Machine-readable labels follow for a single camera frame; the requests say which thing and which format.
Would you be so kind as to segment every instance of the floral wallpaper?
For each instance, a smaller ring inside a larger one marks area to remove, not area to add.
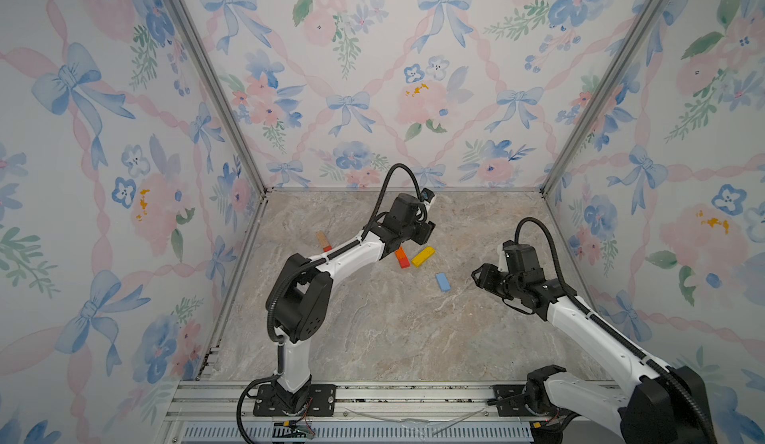
[[[260,175],[284,189],[380,186],[395,162],[430,187],[541,185],[639,8],[185,2]],[[620,99],[636,88],[632,79]],[[612,114],[616,126],[635,117]]]
[[[151,442],[258,193],[162,0],[0,8],[0,442]]]
[[[730,443],[765,442],[763,16],[670,0],[548,197],[600,313],[698,372]]]

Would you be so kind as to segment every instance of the yellow block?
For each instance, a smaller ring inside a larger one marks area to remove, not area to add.
[[[416,257],[412,258],[412,264],[419,268],[420,265],[424,264],[428,258],[433,256],[434,253],[435,250],[433,247],[426,247]]]

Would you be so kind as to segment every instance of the mounting plate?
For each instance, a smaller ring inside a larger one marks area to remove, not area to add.
[[[533,417],[532,414],[526,408],[526,401],[523,397],[523,388],[525,384],[494,384],[491,388],[494,391],[494,397],[496,399],[503,399],[505,397],[514,397],[506,403],[500,403],[496,405],[496,411],[500,417]]]
[[[331,417],[334,414],[335,391],[334,384],[311,384],[308,388],[307,416]],[[257,417],[284,417],[288,414],[274,392],[272,384],[263,384],[258,388],[258,396],[255,398],[253,415]]]

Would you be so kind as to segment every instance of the blue block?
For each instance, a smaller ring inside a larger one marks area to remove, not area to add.
[[[441,287],[441,291],[449,291],[451,289],[449,280],[446,279],[446,274],[439,273],[435,276],[435,279],[438,280],[438,286]]]

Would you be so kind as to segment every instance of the ventilation grille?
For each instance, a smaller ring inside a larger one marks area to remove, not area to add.
[[[533,442],[527,422],[459,422],[437,431],[435,426],[402,425],[395,422],[315,422],[316,437],[308,442]],[[306,442],[279,438],[288,433],[272,422],[248,422],[245,429],[255,442]],[[189,422],[184,444],[242,442],[234,422]]]

